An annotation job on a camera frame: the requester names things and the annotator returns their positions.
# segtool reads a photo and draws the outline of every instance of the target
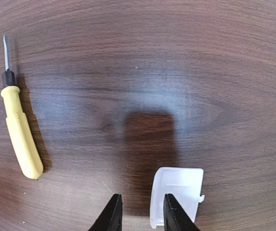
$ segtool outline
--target screwdriver shaft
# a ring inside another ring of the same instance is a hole
[[[5,70],[9,71],[9,55],[8,55],[8,46],[7,46],[7,36],[3,37],[4,43],[4,55],[5,55]]]

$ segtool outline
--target tabletop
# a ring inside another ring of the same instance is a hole
[[[45,170],[0,96],[0,231],[88,230],[114,193],[150,231],[163,166],[204,169],[202,231],[276,230],[276,0],[0,0],[0,91],[3,35]]]

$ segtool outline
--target brown wooden surface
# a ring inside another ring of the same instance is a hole
[[[87,230],[113,193],[151,230],[161,166],[204,169],[202,231],[276,230],[276,0],[0,0],[0,91],[3,34],[46,173],[0,97],[0,231]]]

